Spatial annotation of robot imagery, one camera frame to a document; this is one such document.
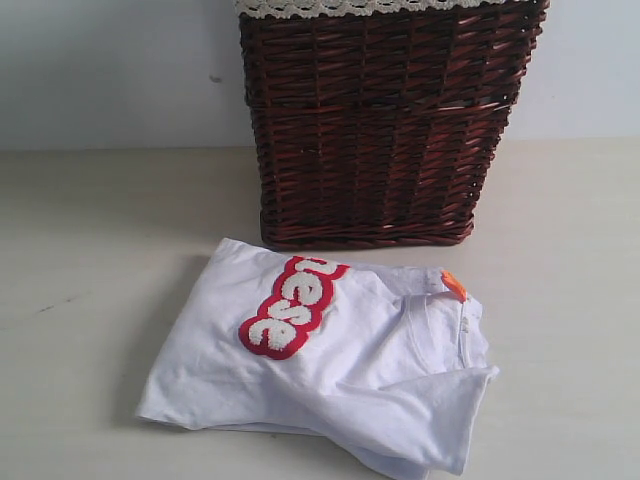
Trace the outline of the white t-shirt red lettering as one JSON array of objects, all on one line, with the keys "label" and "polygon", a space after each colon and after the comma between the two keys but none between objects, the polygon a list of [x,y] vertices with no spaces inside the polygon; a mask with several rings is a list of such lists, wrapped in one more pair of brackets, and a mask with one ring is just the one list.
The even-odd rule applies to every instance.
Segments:
[{"label": "white t-shirt red lettering", "polygon": [[393,479],[462,473],[498,370],[481,304],[425,267],[344,264],[225,239],[147,379],[140,418],[323,436]]}]

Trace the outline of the dark brown wicker basket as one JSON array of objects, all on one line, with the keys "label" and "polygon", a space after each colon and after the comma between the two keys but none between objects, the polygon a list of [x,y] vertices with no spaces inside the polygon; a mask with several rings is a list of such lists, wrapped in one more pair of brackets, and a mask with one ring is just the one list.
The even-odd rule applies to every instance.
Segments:
[{"label": "dark brown wicker basket", "polygon": [[463,241],[547,9],[238,15],[263,241]]}]

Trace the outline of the white lace fabric trim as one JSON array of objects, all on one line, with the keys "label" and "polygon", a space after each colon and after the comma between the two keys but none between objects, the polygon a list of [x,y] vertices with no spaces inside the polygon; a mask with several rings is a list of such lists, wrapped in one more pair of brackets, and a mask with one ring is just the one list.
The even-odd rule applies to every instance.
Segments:
[{"label": "white lace fabric trim", "polygon": [[401,11],[424,12],[452,10],[456,7],[475,8],[483,4],[504,4],[504,1],[481,0],[237,0],[233,6],[238,15],[251,18],[277,19],[342,17],[346,15],[372,16]]}]

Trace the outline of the orange shirt neck label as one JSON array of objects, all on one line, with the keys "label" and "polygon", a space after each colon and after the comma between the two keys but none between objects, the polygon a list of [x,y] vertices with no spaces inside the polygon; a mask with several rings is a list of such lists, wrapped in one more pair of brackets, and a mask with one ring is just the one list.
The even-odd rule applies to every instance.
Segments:
[{"label": "orange shirt neck label", "polygon": [[467,290],[463,284],[449,271],[441,271],[441,282],[460,303],[467,301]]}]

